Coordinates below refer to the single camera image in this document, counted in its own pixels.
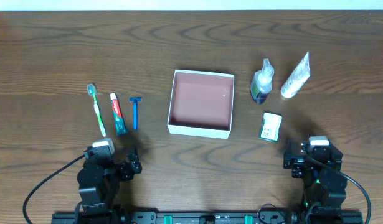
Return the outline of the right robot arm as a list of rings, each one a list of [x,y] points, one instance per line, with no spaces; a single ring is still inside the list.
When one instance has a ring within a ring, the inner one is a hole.
[[[283,167],[291,170],[293,178],[303,180],[301,207],[316,204],[319,208],[339,209],[346,199],[347,179],[338,174],[343,154],[331,143],[289,142],[283,157]]]

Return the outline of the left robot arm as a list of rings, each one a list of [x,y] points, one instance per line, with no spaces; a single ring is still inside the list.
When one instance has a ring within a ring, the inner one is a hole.
[[[83,217],[123,223],[125,212],[120,205],[114,204],[114,199],[120,189],[120,182],[132,180],[134,175],[142,172],[137,148],[129,148],[127,159],[121,162],[114,162],[108,146],[89,146],[83,154],[85,162],[77,175]]]

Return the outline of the green white soap packet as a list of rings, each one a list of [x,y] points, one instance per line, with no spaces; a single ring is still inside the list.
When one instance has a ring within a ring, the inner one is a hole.
[[[264,112],[259,138],[270,142],[277,142],[281,121],[281,115]]]

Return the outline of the white cosmetic tube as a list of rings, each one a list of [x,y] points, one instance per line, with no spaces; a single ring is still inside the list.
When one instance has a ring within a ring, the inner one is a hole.
[[[281,96],[286,99],[294,97],[310,75],[310,53],[307,52],[281,87]]]

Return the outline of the green white toothbrush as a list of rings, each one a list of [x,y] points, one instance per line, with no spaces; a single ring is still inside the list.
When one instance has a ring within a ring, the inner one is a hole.
[[[95,114],[96,114],[97,119],[98,119],[98,125],[100,128],[100,132],[101,132],[103,137],[106,137],[106,130],[105,130],[105,126],[103,124],[103,120],[102,120],[102,117],[100,114],[100,108],[99,108],[98,100],[97,100],[97,88],[96,88],[96,86],[92,83],[89,83],[87,85],[87,92],[93,98],[93,108],[94,108]]]

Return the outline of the clear spray bottle dark liquid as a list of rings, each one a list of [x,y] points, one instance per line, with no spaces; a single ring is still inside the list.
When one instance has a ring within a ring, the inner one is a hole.
[[[250,84],[250,94],[257,104],[263,104],[271,92],[274,73],[274,68],[269,59],[265,58],[262,69],[255,72]]]

